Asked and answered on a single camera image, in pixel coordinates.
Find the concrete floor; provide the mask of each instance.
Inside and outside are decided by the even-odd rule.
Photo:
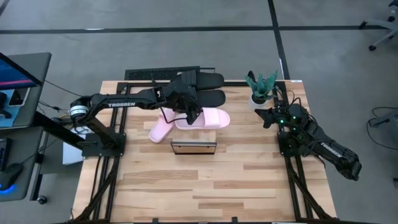
[[[386,19],[390,11],[390,0],[274,2],[280,26],[356,26],[370,17]],[[271,25],[265,0],[10,0],[0,16],[0,30]],[[366,134],[372,108],[398,106],[398,40],[368,50],[386,32],[281,31],[290,77],[304,81],[311,112],[326,133],[359,155],[363,165],[357,182],[327,165],[342,220],[398,219],[398,194],[392,183],[398,177],[398,151],[375,145]],[[51,52],[47,79],[79,94],[95,93],[103,80],[122,80],[124,70],[134,68],[200,65],[216,67],[226,79],[242,79],[249,69],[281,72],[275,43],[271,30],[0,35],[0,51],[6,55]],[[64,108],[74,99],[50,85],[42,94],[48,104]],[[398,147],[388,129],[371,132],[384,144]],[[40,191],[51,198],[46,205],[27,200],[0,203],[1,223],[67,220],[79,174],[75,166],[67,174],[46,176]]]

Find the light pink slipper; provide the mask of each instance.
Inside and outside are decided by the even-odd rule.
[[[171,121],[175,118],[175,112],[168,108],[163,108],[164,114],[166,115],[167,121]],[[174,122],[170,124],[166,123],[164,119],[163,113],[159,113],[159,118],[155,124],[155,126],[149,132],[149,139],[154,143],[161,142],[168,133],[173,129]]]
[[[187,120],[180,119],[175,121],[175,125],[181,130],[194,130],[194,129],[220,129],[229,125],[231,118],[227,112],[217,108],[202,108],[203,112],[193,122],[188,125]],[[186,114],[178,114],[176,118],[186,118]]]

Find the chair wheel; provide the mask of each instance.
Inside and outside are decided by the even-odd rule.
[[[361,25],[359,25],[358,29],[363,29],[363,27],[365,27],[366,24],[367,24],[367,22],[363,21],[363,22],[361,23]]]
[[[37,202],[41,205],[44,205],[45,203],[47,203],[47,197],[45,197],[44,195],[39,195],[37,197]]]
[[[387,21],[392,22],[392,21],[394,21],[395,19],[396,19],[396,18],[395,18],[394,16],[389,16],[388,19],[387,19]]]

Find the monitor screen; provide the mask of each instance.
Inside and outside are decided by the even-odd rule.
[[[36,82],[27,75],[0,58],[0,90],[28,88],[36,85]]]

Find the wooden table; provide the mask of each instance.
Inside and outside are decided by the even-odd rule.
[[[303,83],[285,82],[308,109]],[[101,93],[115,93],[117,83],[103,82]],[[152,218],[160,222],[230,222],[231,217],[253,222],[294,220],[285,162],[276,138],[278,127],[262,127],[262,119],[248,105],[249,87],[226,86],[223,90],[227,100],[220,108],[229,113],[231,124],[217,130],[215,155],[175,155],[169,137],[154,144],[147,136],[159,110],[128,109],[127,146],[119,165],[112,222],[151,222]],[[272,105],[270,100],[266,108]],[[101,111],[97,118],[109,125],[111,110]],[[312,156],[302,160],[309,191],[335,217],[323,164]],[[73,205],[75,216],[90,201],[96,162],[93,157],[83,163]],[[302,195],[297,192],[305,217]],[[105,202],[100,218],[104,217]]]

